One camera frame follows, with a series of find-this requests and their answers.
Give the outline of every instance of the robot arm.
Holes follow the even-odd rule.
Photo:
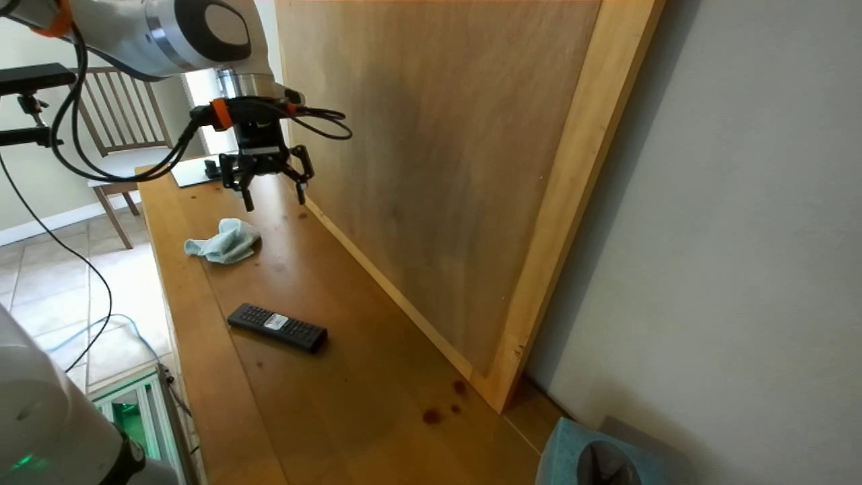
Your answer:
[[[182,483],[120,435],[0,306],[0,483]]]
[[[229,99],[194,107],[191,122],[234,130],[240,155],[219,155],[219,171],[207,174],[215,174],[226,190],[242,192],[248,210],[254,210],[248,195],[254,176],[290,176],[299,202],[304,202],[303,187],[315,176],[307,152],[284,144],[280,120],[325,120],[339,126],[339,134],[299,124],[333,141],[353,134],[343,114],[307,107],[299,91],[276,85],[254,0],[0,0],[0,17],[44,35],[83,41],[89,51],[136,79],[153,82],[219,68]]]
[[[74,41],[136,79],[232,68],[240,95],[279,98],[254,0],[7,0],[0,15]]]

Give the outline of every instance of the white wall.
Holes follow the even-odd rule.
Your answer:
[[[862,4],[668,4],[531,374],[703,483],[862,481]]]
[[[31,32],[23,24],[15,24],[8,19],[0,19],[0,71],[4,68],[26,68],[26,64],[42,64],[42,62],[61,62],[69,68],[77,68],[77,54],[69,44],[42,37]],[[153,85],[156,99],[163,105],[163,117],[174,138],[187,126],[190,122],[190,98],[183,91],[182,79]],[[54,114],[69,95],[66,86],[61,90],[44,90],[39,91],[39,99],[46,99],[52,107],[44,114],[44,122],[52,124]],[[32,122],[19,110],[16,95],[0,98],[0,130],[19,130],[32,126]],[[81,141],[86,149],[93,149],[86,126],[81,126]],[[190,156],[202,155],[202,144],[198,141],[190,152]],[[69,174],[50,149],[42,147],[7,147],[0,149],[0,156],[8,163],[8,171],[15,174],[19,190],[42,215],[57,215],[70,213],[83,206],[96,206],[96,195],[89,192],[86,182]],[[28,210],[15,198],[7,178],[0,178],[0,231],[31,223]]]
[[[284,79],[284,51],[280,51],[280,37],[279,37],[279,0],[257,0],[257,9],[261,15],[261,28],[268,37],[268,59],[273,68],[273,77],[279,85],[285,85]]]

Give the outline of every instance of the wooden panel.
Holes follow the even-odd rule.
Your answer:
[[[591,195],[566,174],[599,174],[649,37],[657,4],[624,4],[280,4],[285,82],[356,130],[351,144],[292,130],[314,149],[322,219],[496,407],[553,288],[570,206]],[[607,110],[576,105],[591,56],[586,86]],[[570,160],[571,126],[599,147]]]
[[[210,483],[285,483],[225,315],[199,261],[182,250],[190,213],[171,178],[141,183],[153,257],[174,312],[182,370]]]
[[[163,178],[143,198],[210,483],[533,483],[539,452],[295,206],[285,178],[257,178],[254,213],[219,183],[179,192]],[[182,254],[234,215],[261,231],[254,260]],[[315,320],[333,342],[307,355],[229,331],[240,301]]]
[[[504,419],[536,452],[543,452],[559,421],[570,415],[545,397],[533,380],[524,377]]]

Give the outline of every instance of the black cable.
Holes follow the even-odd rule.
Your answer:
[[[8,0],[8,4],[0,9],[0,17],[15,15],[19,5],[23,5],[23,0]]]
[[[11,178],[4,156],[0,156],[0,171],[4,171],[4,176],[7,176],[7,182],[8,182],[8,187],[15,190],[15,195],[19,198],[19,202],[26,206],[26,210],[32,215],[32,222],[35,222],[61,249],[66,249],[70,257],[77,257],[79,261],[83,261],[83,264],[100,277],[100,283],[106,285],[109,312],[104,315],[104,327],[100,327],[100,331],[86,342],[86,349],[77,355],[77,362],[66,368],[66,372],[70,372],[70,370],[77,370],[77,368],[83,362],[83,355],[93,351],[93,346],[106,335],[109,320],[112,320],[112,315],[113,315],[113,288],[112,288],[112,283],[106,280],[106,275],[104,275],[83,254],[79,254],[77,249],[70,249],[69,242],[62,242],[62,240],[44,223],[44,219],[31,209],[28,198],[23,195],[23,190],[16,187],[16,182]]]
[[[61,160],[62,168],[69,168],[70,174],[81,176],[81,178],[89,178],[89,182],[109,182],[109,183],[139,183],[139,182],[153,182],[153,178],[163,178],[168,176],[187,155],[194,133],[202,126],[202,120],[206,114],[198,114],[191,117],[191,122],[187,124],[183,134],[179,138],[179,144],[174,147],[174,152],[156,163],[153,168],[149,168],[145,174],[141,176],[113,176],[113,174],[106,174],[100,171],[86,155],[83,155],[83,147],[81,147],[81,130],[79,130],[79,120],[81,120],[81,91],[83,91],[83,82],[86,82],[86,68],[89,68],[89,50],[86,50],[86,41],[81,35],[79,28],[74,28],[74,46],[77,46],[77,62],[79,62],[79,77],[77,77],[77,85],[70,90],[70,95],[62,99],[57,117],[54,117],[54,124],[52,124],[52,152],[54,156]],[[62,152],[61,152],[61,126],[69,117],[69,110],[74,107],[74,147],[79,152],[79,156],[83,160],[83,165],[89,168],[81,171],[77,168]]]
[[[191,415],[191,407],[182,398],[182,393],[174,389],[174,384],[171,384],[171,397],[174,397],[174,401],[179,401],[179,407],[182,407],[190,419],[194,419],[194,415]]]
[[[284,117],[284,107],[280,107],[280,105],[273,105],[273,103],[265,103],[265,99],[254,99],[254,98],[246,98],[246,103],[259,105],[259,107],[265,107],[265,110],[273,110],[273,114]],[[298,107],[298,110],[299,110],[299,114],[290,114],[290,120],[292,120],[295,124],[299,124],[299,126],[322,134],[322,138],[330,138],[330,141],[351,141],[351,138],[353,138],[353,130],[351,130],[347,124],[343,124],[346,114],[339,114],[339,110],[325,110],[325,107],[307,107],[307,105],[303,105],[303,107]],[[339,126],[343,133],[325,133],[325,130],[318,130],[318,126],[314,126],[314,124],[307,124],[307,122],[299,122],[303,117],[304,117],[304,120],[327,120],[330,124]]]

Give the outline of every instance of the blue object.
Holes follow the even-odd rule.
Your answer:
[[[221,219],[219,234],[210,240],[187,240],[183,250],[191,257],[202,257],[210,264],[238,264],[254,257],[254,242],[261,234],[240,219]]]
[[[609,456],[617,470],[615,481],[607,481]],[[671,475],[660,456],[633,448],[609,435],[583,429],[575,421],[559,421],[553,436],[545,446],[539,475],[536,475],[536,485],[595,485],[595,483],[665,485],[668,481]]]

